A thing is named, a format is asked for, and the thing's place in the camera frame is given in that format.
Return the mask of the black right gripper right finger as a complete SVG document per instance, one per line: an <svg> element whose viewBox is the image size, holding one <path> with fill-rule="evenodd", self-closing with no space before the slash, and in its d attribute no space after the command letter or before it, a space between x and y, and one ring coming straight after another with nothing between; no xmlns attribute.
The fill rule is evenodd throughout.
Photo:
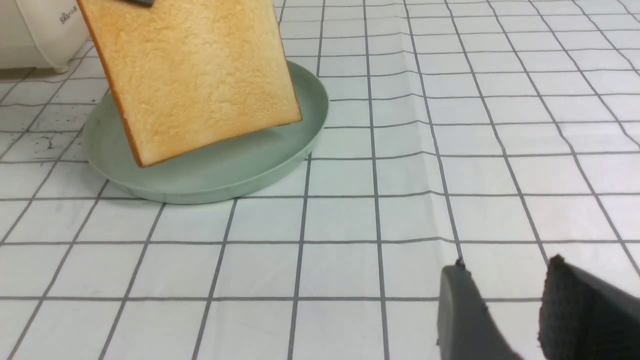
<svg viewBox="0 0 640 360"><path fill-rule="evenodd" d="M547 266L538 342L547 360L637 360L640 301L556 255Z"/></svg>

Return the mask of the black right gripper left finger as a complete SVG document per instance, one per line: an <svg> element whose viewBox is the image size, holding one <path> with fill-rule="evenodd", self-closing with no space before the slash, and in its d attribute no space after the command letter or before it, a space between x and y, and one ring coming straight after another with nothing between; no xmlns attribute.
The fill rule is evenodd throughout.
<svg viewBox="0 0 640 360"><path fill-rule="evenodd" d="M441 360L520 360L489 312L464 260L439 278L437 345Z"/></svg>

